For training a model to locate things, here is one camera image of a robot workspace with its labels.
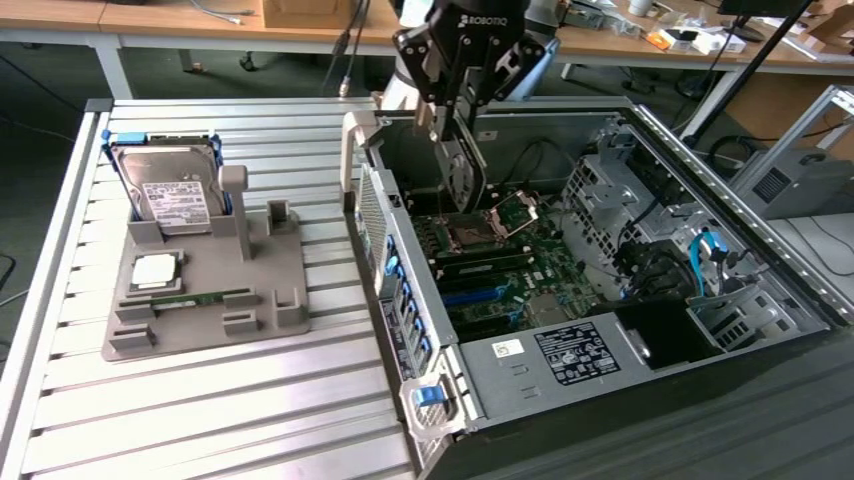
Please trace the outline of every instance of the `blue latch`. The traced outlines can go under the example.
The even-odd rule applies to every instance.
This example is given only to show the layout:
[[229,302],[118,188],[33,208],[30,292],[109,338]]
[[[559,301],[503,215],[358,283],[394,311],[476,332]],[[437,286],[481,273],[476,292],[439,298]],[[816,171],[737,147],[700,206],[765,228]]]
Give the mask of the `blue latch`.
[[117,145],[145,145],[146,137],[141,132],[120,133],[116,136]]
[[439,385],[435,387],[421,387],[415,390],[415,405],[417,408],[439,405],[444,403],[445,400],[444,390]]
[[385,262],[385,275],[390,275],[392,273],[394,273],[394,268],[397,268],[398,263],[400,259],[396,255],[388,258],[388,261]]

